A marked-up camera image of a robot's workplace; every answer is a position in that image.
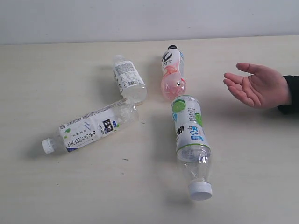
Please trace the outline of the person's open hand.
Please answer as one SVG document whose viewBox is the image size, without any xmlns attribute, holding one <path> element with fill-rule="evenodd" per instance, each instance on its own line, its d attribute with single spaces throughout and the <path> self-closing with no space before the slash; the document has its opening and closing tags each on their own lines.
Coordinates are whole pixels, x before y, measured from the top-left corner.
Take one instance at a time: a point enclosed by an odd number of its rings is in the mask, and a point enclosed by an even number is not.
<svg viewBox="0 0 299 224">
<path fill-rule="evenodd" d="M 291 105 L 289 86 L 281 73 L 251 63 L 237 63 L 236 67 L 242 72 L 249 73 L 246 77 L 230 72 L 224 74 L 223 82 L 236 99 L 255 109 Z"/>
</svg>

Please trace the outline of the black sleeved forearm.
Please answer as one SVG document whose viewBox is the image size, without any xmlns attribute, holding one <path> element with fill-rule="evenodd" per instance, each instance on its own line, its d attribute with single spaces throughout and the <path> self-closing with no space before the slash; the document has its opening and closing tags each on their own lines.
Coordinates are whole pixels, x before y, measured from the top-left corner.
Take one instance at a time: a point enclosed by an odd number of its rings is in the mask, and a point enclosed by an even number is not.
<svg viewBox="0 0 299 224">
<path fill-rule="evenodd" d="M 278 110 L 283 114 L 292 114 L 299 112 L 299 76 L 284 76 L 287 81 L 291 103 L 289 105 L 280 105 Z"/>
</svg>

